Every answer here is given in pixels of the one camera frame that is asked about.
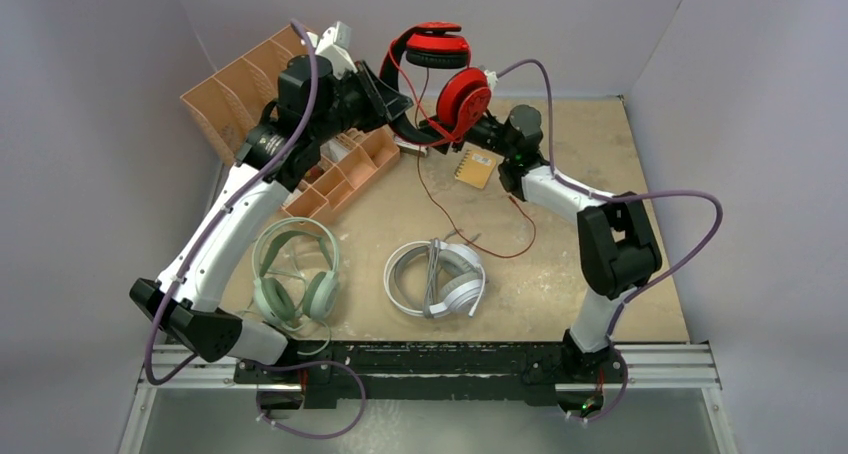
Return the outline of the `white over-ear headphones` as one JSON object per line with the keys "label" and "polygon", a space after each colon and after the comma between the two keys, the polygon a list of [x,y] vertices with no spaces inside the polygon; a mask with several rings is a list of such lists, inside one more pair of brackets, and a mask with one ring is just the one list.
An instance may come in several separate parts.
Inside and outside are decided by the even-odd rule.
{"label": "white over-ear headphones", "polygon": [[[425,262],[423,298],[417,307],[402,287],[410,265]],[[413,241],[401,245],[383,269],[383,287],[389,301],[400,312],[418,318],[436,319],[450,314],[475,315],[487,287],[481,257],[465,244],[441,239]]]}

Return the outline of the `red black headphones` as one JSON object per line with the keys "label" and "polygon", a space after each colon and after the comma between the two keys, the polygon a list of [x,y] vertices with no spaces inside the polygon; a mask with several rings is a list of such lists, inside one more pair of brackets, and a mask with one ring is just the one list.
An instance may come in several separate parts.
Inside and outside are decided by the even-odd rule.
{"label": "red black headphones", "polygon": [[425,69],[455,72],[437,98],[435,115],[425,119],[423,129],[415,127],[404,113],[389,123],[404,141],[433,147],[459,143],[485,114],[492,88],[485,71],[471,65],[472,50],[461,30],[456,23],[428,21],[408,28],[390,43],[379,78],[392,89],[398,88],[403,75],[403,60]]}

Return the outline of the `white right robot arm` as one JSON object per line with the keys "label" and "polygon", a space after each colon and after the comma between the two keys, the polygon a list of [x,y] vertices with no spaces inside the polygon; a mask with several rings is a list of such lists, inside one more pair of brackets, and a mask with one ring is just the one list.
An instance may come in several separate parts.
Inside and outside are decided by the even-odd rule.
{"label": "white right robot arm", "polygon": [[644,203],[593,192],[554,168],[541,151],[542,115],[529,105],[514,107],[505,121],[484,113],[464,138],[501,156],[505,191],[576,226],[587,292],[563,336],[561,366],[573,380],[588,379],[614,357],[611,335],[627,296],[646,286],[662,265]]}

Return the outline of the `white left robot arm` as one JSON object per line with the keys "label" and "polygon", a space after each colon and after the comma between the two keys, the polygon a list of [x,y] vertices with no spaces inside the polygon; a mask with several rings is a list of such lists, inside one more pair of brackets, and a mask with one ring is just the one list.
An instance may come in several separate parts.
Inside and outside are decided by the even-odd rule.
{"label": "white left robot arm", "polygon": [[335,75],[323,56],[290,60],[196,232],[156,279],[140,278],[131,287],[131,300],[154,330],[205,361],[248,359],[272,382],[292,379],[298,356],[287,349],[288,337],[224,311],[224,288],[259,229],[319,161],[324,143],[350,129],[383,127],[412,104],[363,61]]}

